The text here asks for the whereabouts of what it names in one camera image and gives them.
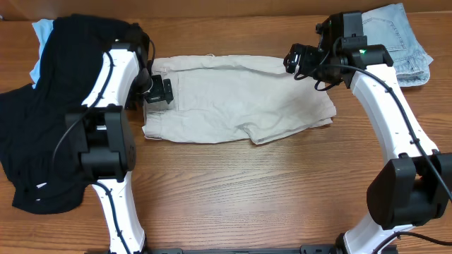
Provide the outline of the folded light blue jeans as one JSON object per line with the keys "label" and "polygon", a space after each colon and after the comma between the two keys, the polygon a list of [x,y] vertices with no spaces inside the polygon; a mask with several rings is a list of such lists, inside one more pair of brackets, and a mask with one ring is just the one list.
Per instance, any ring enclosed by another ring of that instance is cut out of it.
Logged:
{"label": "folded light blue jeans", "polygon": [[362,24],[368,44],[382,44],[391,55],[399,86],[420,86],[429,81],[433,58],[417,41],[401,3],[364,12]]}

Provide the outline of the black garment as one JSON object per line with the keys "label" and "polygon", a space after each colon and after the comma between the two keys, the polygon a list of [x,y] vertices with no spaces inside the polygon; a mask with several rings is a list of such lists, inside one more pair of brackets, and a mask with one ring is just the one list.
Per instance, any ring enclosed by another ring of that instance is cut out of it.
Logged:
{"label": "black garment", "polygon": [[85,186],[61,180],[76,170],[65,113],[88,96],[102,68],[102,55],[116,39],[141,32],[134,23],[73,14],[57,18],[40,60],[40,78],[1,94],[1,164],[15,187],[12,205],[33,214],[78,207]]}

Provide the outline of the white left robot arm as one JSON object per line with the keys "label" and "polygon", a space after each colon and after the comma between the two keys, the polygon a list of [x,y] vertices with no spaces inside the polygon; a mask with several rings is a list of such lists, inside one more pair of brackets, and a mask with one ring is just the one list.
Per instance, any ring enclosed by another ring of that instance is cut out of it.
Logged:
{"label": "white left robot arm", "polygon": [[125,110],[133,103],[174,99],[170,80],[151,71],[155,45],[134,23],[107,43],[103,63],[82,105],[65,115],[63,139],[85,185],[97,193],[109,230],[109,253],[148,253],[132,191],[136,144]]}

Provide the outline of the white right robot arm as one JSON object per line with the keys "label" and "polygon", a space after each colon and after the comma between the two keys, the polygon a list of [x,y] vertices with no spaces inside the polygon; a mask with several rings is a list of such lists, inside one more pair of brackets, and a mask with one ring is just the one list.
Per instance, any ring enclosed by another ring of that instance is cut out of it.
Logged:
{"label": "white right robot arm", "polygon": [[327,88],[350,89],[369,117],[384,167],[367,189],[368,212],[335,243],[303,245],[302,253],[395,253],[393,241],[438,219],[451,201],[451,155],[442,153],[417,122],[385,46],[370,45],[359,11],[337,13],[316,26],[315,47],[292,45],[285,69]]}

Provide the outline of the light blue garment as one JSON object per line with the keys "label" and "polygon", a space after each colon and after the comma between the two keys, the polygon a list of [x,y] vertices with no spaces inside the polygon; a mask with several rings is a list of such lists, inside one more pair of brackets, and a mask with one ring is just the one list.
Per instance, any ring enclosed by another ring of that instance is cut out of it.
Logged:
{"label": "light blue garment", "polygon": [[53,22],[54,21],[50,19],[41,19],[37,22],[32,23],[32,28],[35,31],[37,40],[39,42],[38,60],[34,68],[30,72],[30,77],[33,81],[33,89],[36,88],[37,82],[40,79],[40,60],[42,58],[42,53],[44,51],[47,40],[49,39],[49,36],[53,31]]}

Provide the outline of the beige shorts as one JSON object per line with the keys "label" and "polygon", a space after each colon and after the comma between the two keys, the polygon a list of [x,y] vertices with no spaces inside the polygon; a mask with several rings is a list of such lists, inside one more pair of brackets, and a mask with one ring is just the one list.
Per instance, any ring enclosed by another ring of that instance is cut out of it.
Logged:
{"label": "beige shorts", "polygon": [[260,145],[308,128],[328,125],[336,108],[314,80],[295,80],[271,56],[173,56],[156,59],[174,99],[143,106],[147,139],[176,143]]}

